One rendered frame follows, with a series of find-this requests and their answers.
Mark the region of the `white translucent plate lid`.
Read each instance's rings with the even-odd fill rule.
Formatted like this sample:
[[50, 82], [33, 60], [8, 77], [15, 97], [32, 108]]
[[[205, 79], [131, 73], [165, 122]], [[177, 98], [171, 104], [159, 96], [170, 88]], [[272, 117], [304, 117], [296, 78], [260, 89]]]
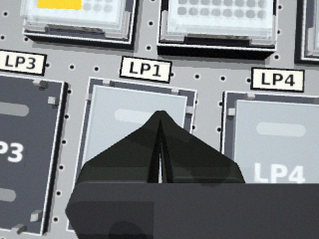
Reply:
[[124, 0], [22, 0], [26, 21], [121, 29]]

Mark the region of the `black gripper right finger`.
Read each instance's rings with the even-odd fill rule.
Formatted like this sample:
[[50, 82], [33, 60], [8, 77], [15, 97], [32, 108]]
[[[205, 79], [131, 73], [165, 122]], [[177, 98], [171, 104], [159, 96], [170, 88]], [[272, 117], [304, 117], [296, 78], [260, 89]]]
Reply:
[[236, 162], [160, 111], [161, 183], [245, 183]]

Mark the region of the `clear plate lid with yellow tape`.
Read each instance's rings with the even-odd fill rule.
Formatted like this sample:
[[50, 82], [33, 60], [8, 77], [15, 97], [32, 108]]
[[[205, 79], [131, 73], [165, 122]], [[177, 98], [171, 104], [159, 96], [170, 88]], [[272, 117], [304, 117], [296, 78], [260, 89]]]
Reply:
[[82, 167], [143, 126], [155, 111], [166, 111], [183, 128], [187, 97], [94, 85]]

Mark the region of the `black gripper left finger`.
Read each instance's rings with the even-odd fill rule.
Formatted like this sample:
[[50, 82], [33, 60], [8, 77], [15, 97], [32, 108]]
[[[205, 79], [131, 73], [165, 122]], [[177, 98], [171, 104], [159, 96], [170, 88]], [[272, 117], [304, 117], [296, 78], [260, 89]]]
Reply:
[[146, 180], [159, 183], [160, 111], [106, 150], [85, 162], [75, 186], [85, 180]]

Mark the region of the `clear plastic plate lid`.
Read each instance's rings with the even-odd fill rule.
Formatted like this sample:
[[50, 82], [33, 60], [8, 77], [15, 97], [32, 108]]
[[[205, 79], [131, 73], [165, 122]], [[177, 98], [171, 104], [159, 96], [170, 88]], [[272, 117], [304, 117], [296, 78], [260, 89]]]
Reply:
[[234, 101], [232, 160], [245, 183], [319, 183], [319, 105]]

